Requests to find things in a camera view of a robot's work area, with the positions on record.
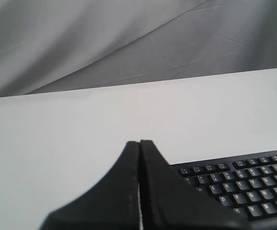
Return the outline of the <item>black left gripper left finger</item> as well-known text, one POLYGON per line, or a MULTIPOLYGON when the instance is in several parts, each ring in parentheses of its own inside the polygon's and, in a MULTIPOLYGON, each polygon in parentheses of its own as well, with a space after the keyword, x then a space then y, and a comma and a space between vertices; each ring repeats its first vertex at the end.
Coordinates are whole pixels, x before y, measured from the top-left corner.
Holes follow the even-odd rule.
POLYGON ((139 144, 128 142, 107 174, 89 191, 51 212, 42 230, 138 230, 139 144))

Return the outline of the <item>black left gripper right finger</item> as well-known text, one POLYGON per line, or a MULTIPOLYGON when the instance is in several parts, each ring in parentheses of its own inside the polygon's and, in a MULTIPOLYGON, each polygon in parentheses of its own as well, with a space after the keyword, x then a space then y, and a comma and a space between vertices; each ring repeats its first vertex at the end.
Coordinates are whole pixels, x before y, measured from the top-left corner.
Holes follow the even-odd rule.
POLYGON ((139 192, 145 230, 246 230, 248 221, 199 192, 151 140, 140 142, 139 192))

